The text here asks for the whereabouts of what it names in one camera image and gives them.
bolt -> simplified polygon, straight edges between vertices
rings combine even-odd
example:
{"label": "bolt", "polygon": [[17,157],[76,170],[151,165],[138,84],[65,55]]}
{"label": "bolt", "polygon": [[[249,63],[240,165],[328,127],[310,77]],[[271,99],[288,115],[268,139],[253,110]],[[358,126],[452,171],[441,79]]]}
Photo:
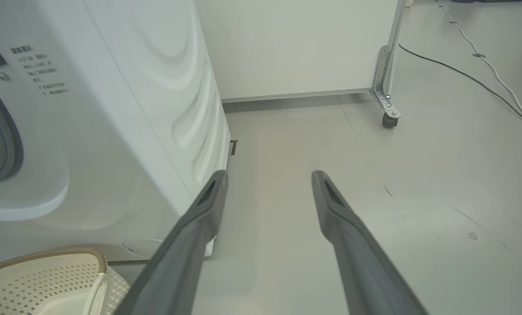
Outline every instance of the bolt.
{"label": "bolt", "polygon": [[1,79],[2,81],[10,81],[9,76],[8,76],[6,73],[4,73],[4,72],[1,72],[1,73],[0,73],[0,79]]}

caster wheel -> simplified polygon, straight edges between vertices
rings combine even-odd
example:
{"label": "caster wheel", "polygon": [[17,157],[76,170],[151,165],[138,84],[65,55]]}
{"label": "caster wheel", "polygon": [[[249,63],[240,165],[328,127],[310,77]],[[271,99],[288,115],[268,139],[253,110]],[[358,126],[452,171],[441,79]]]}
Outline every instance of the caster wheel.
{"label": "caster wheel", "polygon": [[393,128],[393,127],[397,126],[397,120],[399,120],[399,118],[391,118],[386,113],[383,113],[383,118],[381,119],[381,124],[385,128]]}

gray floor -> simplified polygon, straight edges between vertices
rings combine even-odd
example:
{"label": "gray floor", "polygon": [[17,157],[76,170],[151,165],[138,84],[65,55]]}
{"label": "gray floor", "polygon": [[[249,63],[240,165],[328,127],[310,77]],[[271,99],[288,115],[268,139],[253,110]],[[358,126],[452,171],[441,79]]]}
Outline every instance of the gray floor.
{"label": "gray floor", "polygon": [[[522,3],[443,4],[522,102]],[[435,2],[406,10],[399,43],[510,99]],[[522,121],[471,80],[402,51],[392,96],[403,117],[389,130],[369,95],[227,113],[238,144],[195,315],[347,313],[317,223],[315,169],[331,176],[429,313],[522,314]],[[140,268],[115,266],[129,281]]]}

washing machine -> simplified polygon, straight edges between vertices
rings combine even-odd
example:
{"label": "washing machine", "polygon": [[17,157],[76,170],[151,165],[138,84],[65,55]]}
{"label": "washing machine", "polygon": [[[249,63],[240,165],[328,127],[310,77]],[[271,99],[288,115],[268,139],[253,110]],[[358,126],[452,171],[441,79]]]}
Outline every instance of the washing machine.
{"label": "washing machine", "polygon": [[149,259],[229,145],[193,0],[0,0],[1,259]]}

laundry basket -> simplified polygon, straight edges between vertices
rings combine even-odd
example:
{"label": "laundry basket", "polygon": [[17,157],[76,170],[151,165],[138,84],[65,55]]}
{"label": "laundry basket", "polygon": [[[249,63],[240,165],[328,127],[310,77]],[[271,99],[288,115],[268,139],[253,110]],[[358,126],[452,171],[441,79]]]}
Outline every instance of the laundry basket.
{"label": "laundry basket", "polygon": [[129,285],[92,248],[25,255],[0,263],[0,315],[109,315]]}

